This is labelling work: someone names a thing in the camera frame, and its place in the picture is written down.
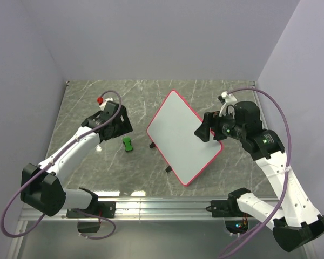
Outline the green whiteboard eraser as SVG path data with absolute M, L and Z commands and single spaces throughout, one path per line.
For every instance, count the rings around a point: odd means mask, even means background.
M 123 144 L 125 146 L 125 152 L 133 151 L 133 146 L 132 146 L 132 143 L 131 143 L 131 139 L 129 137 L 124 137 L 123 138 Z

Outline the pink framed whiteboard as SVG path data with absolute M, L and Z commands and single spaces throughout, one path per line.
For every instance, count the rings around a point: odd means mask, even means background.
M 183 186 L 194 181 L 222 151 L 220 142 L 203 142 L 194 135 L 201 123 L 185 98 L 171 90 L 146 130 Z

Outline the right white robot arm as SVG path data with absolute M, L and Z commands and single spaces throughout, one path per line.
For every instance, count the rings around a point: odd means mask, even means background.
M 246 213 L 260 222 L 268 219 L 267 227 L 287 252 L 324 234 L 324 215 L 312 204 L 287 164 L 288 155 L 278 135 L 263 127 L 260 109 L 254 102 L 240 101 L 223 105 L 220 111 L 206 112 L 194 134 L 208 142 L 211 133 L 214 140 L 240 141 L 281 202 L 279 210 L 275 211 L 248 189 L 240 188 L 228 195 L 227 208 L 232 215 Z

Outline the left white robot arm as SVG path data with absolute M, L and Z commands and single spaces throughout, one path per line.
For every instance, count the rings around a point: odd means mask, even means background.
M 132 132 L 126 107 L 112 100 L 86 118 L 58 151 L 37 166 L 23 168 L 20 199 L 47 216 L 79 209 L 86 217 L 99 212 L 98 195 L 85 188 L 66 189 L 64 182 L 88 153 L 103 141 Z

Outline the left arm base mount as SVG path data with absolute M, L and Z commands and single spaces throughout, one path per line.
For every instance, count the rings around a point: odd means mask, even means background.
M 116 224 L 112 221 L 116 213 L 115 201 L 99 201 L 90 205 L 88 209 L 68 209 L 66 217 L 77 219 L 78 234 L 91 240 L 101 240 L 110 237 L 116 231 Z M 109 234 L 102 237 L 89 236 L 99 232 L 104 222 L 110 223 L 113 229 Z

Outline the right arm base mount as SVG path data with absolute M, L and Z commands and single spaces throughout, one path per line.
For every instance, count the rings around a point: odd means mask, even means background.
M 212 200 L 205 210 L 211 213 L 212 218 L 223 218 L 225 229 L 230 235 L 236 236 L 248 232 L 248 219 L 253 217 L 240 211 L 238 206 L 229 200 Z

